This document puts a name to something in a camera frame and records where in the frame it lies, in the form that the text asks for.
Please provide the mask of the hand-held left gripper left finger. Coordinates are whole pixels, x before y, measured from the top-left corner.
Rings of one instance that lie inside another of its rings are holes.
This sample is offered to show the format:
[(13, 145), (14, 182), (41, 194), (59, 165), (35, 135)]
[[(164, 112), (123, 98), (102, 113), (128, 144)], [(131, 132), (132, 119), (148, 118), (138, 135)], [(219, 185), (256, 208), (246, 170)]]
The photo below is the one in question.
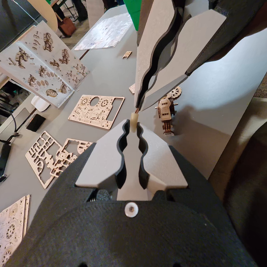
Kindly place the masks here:
[(76, 186), (105, 190), (121, 189), (127, 171), (123, 151), (127, 147), (128, 120), (125, 119), (100, 138), (83, 167)]

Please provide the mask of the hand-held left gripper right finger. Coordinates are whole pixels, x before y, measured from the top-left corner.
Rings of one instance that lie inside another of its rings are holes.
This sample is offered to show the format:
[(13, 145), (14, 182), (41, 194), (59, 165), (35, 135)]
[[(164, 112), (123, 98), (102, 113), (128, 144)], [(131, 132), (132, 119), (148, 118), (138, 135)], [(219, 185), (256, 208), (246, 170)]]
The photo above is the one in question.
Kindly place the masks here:
[(147, 190), (187, 188), (188, 183), (168, 143), (139, 122), (136, 133), (142, 152), (139, 167), (141, 187)]

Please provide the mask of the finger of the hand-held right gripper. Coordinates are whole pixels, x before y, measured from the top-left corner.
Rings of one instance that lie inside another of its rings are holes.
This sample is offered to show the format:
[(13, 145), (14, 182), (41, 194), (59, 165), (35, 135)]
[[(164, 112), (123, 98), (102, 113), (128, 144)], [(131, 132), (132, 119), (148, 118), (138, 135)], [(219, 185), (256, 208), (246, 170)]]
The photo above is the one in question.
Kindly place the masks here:
[(183, 21), (183, 0), (145, 0), (141, 3), (137, 38), (134, 106), (141, 109), (160, 55), (175, 38)]
[(213, 9), (190, 18), (178, 35), (176, 50), (170, 62), (156, 75), (153, 86), (141, 100), (139, 111), (154, 105), (176, 86), (188, 78), (186, 72), (202, 52), (226, 16)]

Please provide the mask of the cream wax stick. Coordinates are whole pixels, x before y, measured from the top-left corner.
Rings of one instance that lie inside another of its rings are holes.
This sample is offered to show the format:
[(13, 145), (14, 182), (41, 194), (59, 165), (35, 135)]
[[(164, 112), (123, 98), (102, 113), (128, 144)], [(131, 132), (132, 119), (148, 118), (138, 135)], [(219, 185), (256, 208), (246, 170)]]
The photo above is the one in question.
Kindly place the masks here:
[(138, 113), (132, 112), (131, 113), (131, 118), (130, 118), (130, 131), (132, 133), (136, 132), (137, 128), (137, 122), (138, 122)]

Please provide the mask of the assembled wooden vehicle model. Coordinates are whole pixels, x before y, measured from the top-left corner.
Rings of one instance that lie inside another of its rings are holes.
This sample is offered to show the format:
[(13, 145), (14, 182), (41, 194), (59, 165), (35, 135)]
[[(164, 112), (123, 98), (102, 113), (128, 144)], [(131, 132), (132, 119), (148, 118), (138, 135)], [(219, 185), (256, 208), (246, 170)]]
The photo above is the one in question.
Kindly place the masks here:
[(175, 87), (166, 96), (161, 98), (158, 101), (158, 106), (155, 107), (155, 109), (158, 110), (159, 119), (163, 123), (162, 128), (165, 136), (174, 136), (174, 132), (172, 131), (172, 116), (175, 115), (175, 106), (178, 105), (178, 103), (174, 101), (180, 97), (181, 93), (181, 87)]

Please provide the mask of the grey desk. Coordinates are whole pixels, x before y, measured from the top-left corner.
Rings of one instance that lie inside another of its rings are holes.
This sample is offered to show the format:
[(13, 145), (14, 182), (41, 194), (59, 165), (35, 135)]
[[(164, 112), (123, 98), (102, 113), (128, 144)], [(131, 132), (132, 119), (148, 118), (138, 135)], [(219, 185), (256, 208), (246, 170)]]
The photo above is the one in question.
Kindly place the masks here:
[[(50, 186), (44, 189), (25, 154), (38, 137), (48, 132), (61, 145), (67, 138), (96, 142), (109, 131), (68, 120), (82, 95), (122, 96), (125, 101), (112, 129), (130, 118), (133, 95), (129, 87), (135, 82), (137, 33), (133, 26), (114, 48), (89, 51), (82, 62), (89, 75), (64, 106), (50, 106), (41, 116), (46, 120), (37, 132), (20, 128), (12, 140), (5, 168), (7, 179), (1, 183), (1, 212), (31, 195), (28, 225)], [(132, 51), (128, 59), (122, 59)], [(247, 36), (218, 61), (208, 62), (195, 70), (180, 87), (173, 126), (175, 136), (162, 135), (162, 124), (155, 105), (139, 113), (139, 121), (172, 145), (205, 178), (209, 178), (249, 102), (266, 74), (266, 29)]]

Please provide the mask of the green plastic bin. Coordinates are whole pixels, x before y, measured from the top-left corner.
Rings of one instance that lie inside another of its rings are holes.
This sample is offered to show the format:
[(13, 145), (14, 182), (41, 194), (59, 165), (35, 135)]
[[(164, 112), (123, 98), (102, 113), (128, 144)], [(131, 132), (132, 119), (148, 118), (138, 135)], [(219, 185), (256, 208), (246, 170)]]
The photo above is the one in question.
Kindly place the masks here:
[(124, 0), (135, 30), (138, 31), (142, 0)]

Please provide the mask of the clear plastic sleeve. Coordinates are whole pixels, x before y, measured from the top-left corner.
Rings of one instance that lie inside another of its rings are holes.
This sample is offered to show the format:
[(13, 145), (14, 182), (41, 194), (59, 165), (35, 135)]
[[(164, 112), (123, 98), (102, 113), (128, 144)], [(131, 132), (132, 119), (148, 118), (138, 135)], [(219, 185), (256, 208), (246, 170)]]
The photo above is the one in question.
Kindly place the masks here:
[(97, 22), (80, 40), (75, 51), (115, 47), (133, 25), (128, 13)]

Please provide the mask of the wooden parts sheet round hole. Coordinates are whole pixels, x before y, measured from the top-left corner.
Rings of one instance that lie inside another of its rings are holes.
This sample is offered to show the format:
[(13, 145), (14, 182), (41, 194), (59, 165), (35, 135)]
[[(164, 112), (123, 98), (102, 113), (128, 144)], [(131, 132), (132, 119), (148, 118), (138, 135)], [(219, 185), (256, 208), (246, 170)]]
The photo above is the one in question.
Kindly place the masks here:
[[(113, 120), (108, 116), (116, 99), (122, 100)], [(82, 95), (68, 119), (101, 129), (110, 130), (125, 101), (125, 97)]]

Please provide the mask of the wooden parts sheet mostly empty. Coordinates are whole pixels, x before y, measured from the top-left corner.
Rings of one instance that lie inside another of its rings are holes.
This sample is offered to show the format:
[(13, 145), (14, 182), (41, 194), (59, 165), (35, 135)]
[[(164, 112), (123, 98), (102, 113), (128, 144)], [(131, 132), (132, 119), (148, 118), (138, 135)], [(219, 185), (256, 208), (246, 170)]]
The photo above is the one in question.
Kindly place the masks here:
[[(53, 155), (48, 152), (52, 145), (58, 146), (58, 151), (56, 152), (55, 158), (53, 158)], [(27, 151), (25, 157), (41, 185), (44, 189), (46, 189), (52, 180), (55, 177), (58, 178), (63, 172), (63, 170), (56, 171), (56, 163), (58, 160), (61, 160), (62, 163), (64, 160), (66, 160), (65, 163), (67, 163), (67, 165), (65, 165), (65, 167), (70, 164), (70, 161), (67, 159), (68, 155), (70, 155), (69, 152), (67, 152), (63, 146), (61, 146), (48, 132), (44, 131)], [(46, 182), (42, 181), (41, 178), (41, 174), (45, 167), (50, 169), (50, 178)]]

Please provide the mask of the white rounded device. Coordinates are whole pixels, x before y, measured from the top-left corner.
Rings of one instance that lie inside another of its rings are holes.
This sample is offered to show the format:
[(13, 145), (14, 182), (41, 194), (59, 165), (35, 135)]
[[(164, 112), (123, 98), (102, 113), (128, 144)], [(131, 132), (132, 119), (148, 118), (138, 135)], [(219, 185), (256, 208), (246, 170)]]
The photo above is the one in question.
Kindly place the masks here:
[(31, 100), (31, 104), (39, 111), (44, 112), (50, 106), (48, 102), (40, 98), (39, 96), (34, 96)]

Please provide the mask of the brown bag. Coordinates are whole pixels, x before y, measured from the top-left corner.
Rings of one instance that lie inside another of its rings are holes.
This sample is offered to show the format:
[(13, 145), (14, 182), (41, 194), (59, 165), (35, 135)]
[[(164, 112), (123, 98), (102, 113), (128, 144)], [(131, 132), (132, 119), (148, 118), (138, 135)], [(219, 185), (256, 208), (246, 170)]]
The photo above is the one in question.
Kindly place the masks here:
[(70, 38), (72, 34), (76, 31), (76, 26), (68, 17), (65, 17), (63, 20), (60, 20), (58, 18), (58, 28), (66, 38)]

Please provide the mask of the white table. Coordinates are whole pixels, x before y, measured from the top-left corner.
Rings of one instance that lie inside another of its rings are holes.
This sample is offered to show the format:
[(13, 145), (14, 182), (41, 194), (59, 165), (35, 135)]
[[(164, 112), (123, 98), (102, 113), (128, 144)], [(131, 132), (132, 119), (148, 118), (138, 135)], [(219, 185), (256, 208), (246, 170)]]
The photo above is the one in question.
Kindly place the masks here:
[[(22, 125), (34, 110), (35, 107), (31, 104), (31, 100), (34, 96), (34, 94), (30, 94), (13, 112), (17, 128)], [(1, 116), (0, 139), (7, 140), (14, 133), (14, 130), (15, 124), (12, 116), (9, 116), (8, 118)]]

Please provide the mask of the pale wooden chair back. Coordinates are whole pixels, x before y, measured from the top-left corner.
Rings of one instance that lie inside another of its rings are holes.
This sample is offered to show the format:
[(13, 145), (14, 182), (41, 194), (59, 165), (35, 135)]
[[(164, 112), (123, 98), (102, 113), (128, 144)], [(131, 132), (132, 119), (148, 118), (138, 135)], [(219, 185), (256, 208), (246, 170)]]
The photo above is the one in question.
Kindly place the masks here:
[(39, 14), (47, 21), (47, 25), (56, 32), (58, 29), (57, 17), (46, 0), (28, 0), (28, 2), (39, 12)]

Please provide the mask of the stack of wooden sheets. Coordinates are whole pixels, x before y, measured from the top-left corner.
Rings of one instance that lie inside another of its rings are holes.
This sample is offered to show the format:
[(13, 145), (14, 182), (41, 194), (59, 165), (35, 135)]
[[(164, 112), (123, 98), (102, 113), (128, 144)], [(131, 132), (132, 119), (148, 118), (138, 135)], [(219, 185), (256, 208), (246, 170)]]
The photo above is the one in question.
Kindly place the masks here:
[(31, 195), (23, 196), (0, 213), (0, 266), (3, 266), (24, 238)]

